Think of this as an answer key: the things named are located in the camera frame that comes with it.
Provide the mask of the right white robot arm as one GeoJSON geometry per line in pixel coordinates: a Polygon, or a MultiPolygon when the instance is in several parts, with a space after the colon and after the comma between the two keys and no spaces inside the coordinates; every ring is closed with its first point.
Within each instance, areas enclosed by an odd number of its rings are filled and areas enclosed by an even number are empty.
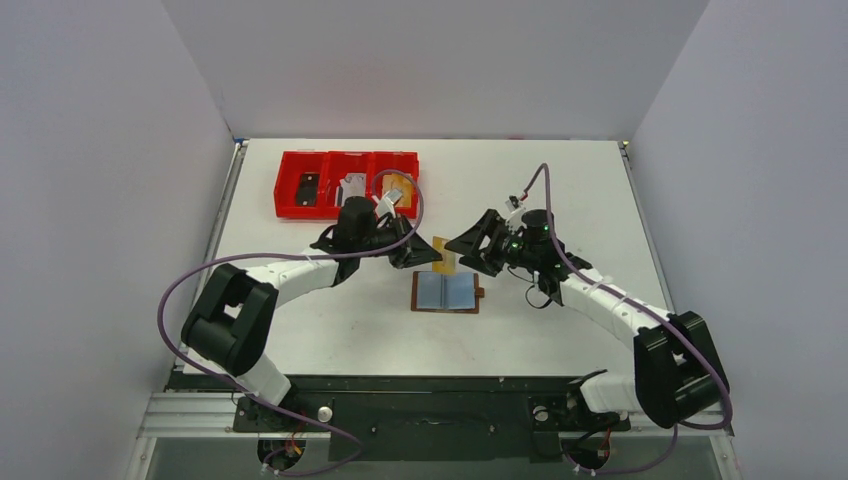
{"type": "Polygon", "coordinates": [[[634,411],[662,428],[726,428],[733,415],[730,387],[705,320],[655,307],[614,285],[567,251],[552,218],[536,209],[513,225],[489,209],[445,248],[460,264],[492,277],[507,268],[531,273],[551,302],[592,320],[632,353],[632,373],[581,381],[563,402],[566,418],[588,427],[603,413],[634,411]]]}

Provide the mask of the white VIP card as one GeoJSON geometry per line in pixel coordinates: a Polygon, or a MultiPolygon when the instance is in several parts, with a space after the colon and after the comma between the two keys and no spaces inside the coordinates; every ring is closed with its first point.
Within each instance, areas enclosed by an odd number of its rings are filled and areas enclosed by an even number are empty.
{"type": "Polygon", "coordinates": [[[343,203],[350,197],[364,197],[366,193],[366,174],[348,173],[340,180],[339,185],[344,188],[343,203]]]}

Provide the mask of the beige signature card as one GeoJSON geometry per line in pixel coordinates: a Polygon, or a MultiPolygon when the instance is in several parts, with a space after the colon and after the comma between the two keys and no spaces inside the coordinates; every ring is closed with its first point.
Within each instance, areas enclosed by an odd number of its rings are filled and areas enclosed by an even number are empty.
{"type": "Polygon", "coordinates": [[[447,238],[440,236],[432,237],[433,248],[441,255],[441,259],[432,263],[432,271],[442,275],[454,275],[456,273],[456,254],[446,249],[449,242],[447,238]]]}

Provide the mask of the brown leather card holder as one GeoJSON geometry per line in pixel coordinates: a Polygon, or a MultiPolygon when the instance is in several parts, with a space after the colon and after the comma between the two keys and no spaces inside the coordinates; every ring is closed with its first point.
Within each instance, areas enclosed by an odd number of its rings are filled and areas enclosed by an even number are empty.
{"type": "Polygon", "coordinates": [[[410,310],[428,313],[478,314],[485,289],[477,273],[442,274],[415,271],[410,310]]]}

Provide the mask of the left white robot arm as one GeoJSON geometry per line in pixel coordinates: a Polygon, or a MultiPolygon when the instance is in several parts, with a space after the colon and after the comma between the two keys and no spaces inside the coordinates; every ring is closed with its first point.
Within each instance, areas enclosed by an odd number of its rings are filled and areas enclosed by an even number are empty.
{"type": "Polygon", "coordinates": [[[217,266],[183,325],[181,340],[262,399],[260,418],[272,429],[285,430],[297,420],[299,405],[289,395],[291,381],[265,353],[275,310],[343,283],[362,258],[381,256],[396,269],[442,257],[387,201],[350,198],[336,223],[300,254],[247,269],[217,266]]]}

